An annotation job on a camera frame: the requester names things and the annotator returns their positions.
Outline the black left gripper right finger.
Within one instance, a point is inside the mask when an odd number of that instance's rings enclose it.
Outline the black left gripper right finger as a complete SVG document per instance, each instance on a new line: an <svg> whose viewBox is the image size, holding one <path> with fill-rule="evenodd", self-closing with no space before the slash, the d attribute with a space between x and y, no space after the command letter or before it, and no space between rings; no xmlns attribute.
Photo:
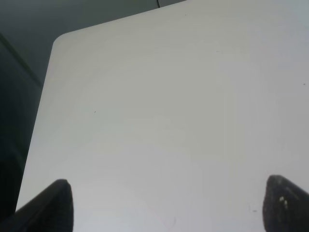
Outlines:
<svg viewBox="0 0 309 232"><path fill-rule="evenodd" d="M281 175L267 179L262 212L267 232L309 230L309 194Z"/></svg>

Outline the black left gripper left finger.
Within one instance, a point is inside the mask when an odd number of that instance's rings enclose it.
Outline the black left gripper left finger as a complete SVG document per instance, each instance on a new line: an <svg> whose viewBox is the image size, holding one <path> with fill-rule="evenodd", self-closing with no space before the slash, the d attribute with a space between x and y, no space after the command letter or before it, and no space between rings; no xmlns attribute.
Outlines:
<svg viewBox="0 0 309 232"><path fill-rule="evenodd" d="M66 179L58 179L0 223L2 232L71 232L73 197Z"/></svg>

